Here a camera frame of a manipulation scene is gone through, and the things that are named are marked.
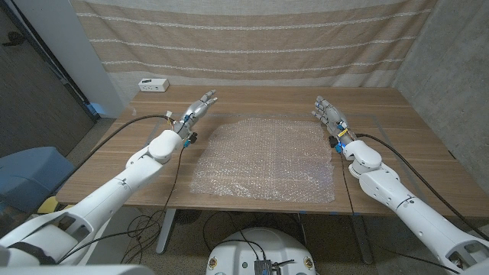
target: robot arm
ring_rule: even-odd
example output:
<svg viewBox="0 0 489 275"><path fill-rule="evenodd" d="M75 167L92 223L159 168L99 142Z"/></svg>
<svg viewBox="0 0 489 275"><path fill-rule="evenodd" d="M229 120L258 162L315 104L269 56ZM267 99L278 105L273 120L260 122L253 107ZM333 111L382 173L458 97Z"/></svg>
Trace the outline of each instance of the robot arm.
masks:
<svg viewBox="0 0 489 275"><path fill-rule="evenodd" d="M365 142L356 140L345 116L322 97L313 112L338 140L350 173L359 179L361 189L372 199L391 209L415 236L435 255L440 264L459 273L486 274L489 269L489 242L455 227L437 211L416 198L382 157Z"/></svg>
<svg viewBox="0 0 489 275"><path fill-rule="evenodd" d="M6 265L78 264L89 246L66 259L64 256L92 241L133 193L158 177L175 150L195 142L196 133L192 132L192 126L217 100L211 99L214 93L215 90L207 92L194 102L175 122L175 131L163 131L129 159L124 171L74 207L33 218L4 236L0 246L8 249Z"/></svg>

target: gray wall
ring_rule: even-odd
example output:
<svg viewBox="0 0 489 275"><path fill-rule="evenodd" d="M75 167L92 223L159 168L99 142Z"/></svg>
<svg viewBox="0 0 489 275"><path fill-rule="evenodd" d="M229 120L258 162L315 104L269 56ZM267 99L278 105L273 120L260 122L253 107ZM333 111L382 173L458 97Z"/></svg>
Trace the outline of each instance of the gray wall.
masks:
<svg viewBox="0 0 489 275"><path fill-rule="evenodd" d="M117 118L125 106L70 1L15 0L15 3L100 116Z"/></svg>
<svg viewBox="0 0 489 275"><path fill-rule="evenodd" d="M439 0L393 87L489 194L488 85L489 1Z"/></svg>

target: white box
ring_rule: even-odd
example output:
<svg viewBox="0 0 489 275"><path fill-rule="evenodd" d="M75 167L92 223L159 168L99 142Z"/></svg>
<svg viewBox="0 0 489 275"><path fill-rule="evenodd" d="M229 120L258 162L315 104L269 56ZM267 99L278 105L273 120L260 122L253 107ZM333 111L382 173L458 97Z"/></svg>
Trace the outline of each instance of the white box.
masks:
<svg viewBox="0 0 489 275"><path fill-rule="evenodd" d="M170 84L168 79L142 79L138 85L143 92L164 92Z"/></svg>

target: cable connector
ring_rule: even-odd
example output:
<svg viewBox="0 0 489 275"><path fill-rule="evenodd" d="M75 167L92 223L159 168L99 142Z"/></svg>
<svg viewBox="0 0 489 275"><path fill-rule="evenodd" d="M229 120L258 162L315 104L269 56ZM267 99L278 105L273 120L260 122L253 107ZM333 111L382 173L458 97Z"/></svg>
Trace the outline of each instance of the cable connector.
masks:
<svg viewBox="0 0 489 275"><path fill-rule="evenodd" d="M342 152L342 146L340 144L336 144L335 150L336 150L336 153L340 154Z"/></svg>
<svg viewBox="0 0 489 275"><path fill-rule="evenodd" d="M192 135L190 135L190 137L189 137L189 141L190 141L191 144L196 143L196 141L197 141L197 133L192 133Z"/></svg>
<svg viewBox="0 0 489 275"><path fill-rule="evenodd" d="M329 146L331 148L334 148L336 145L338 145L338 140L336 139L336 137L329 136Z"/></svg>

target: striped curtain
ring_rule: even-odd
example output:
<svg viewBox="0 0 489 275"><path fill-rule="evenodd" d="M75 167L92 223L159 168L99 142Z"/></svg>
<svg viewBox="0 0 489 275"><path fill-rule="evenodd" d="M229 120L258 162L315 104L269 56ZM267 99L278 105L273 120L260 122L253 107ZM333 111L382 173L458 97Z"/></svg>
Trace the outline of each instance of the striped curtain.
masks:
<svg viewBox="0 0 489 275"><path fill-rule="evenodd" d="M72 0L126 102L172 85L389 86L436 0Z"/></svg>

